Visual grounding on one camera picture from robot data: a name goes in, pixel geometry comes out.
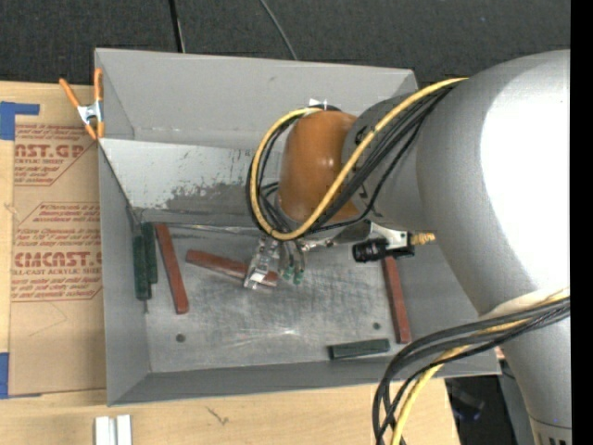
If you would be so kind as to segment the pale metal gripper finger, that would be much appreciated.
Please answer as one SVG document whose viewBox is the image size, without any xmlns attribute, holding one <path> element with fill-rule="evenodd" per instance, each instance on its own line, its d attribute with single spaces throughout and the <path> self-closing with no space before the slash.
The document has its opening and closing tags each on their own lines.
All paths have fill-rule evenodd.
<svg viewBox="0 0 593 445">
<path fill-rule="evenodd" d="M 281 267 L 281 244 L 279 242 L 269 242 L 266 247 L 268 274 L 275 276 L 279 273 Z"/>
<path fill-rule="evenodd" d="M 256 290 L 264 287 L 269 272 L 269 256 L 265 246 L 260 246 L 247 266 L 243 287 Z"/>
</svg>

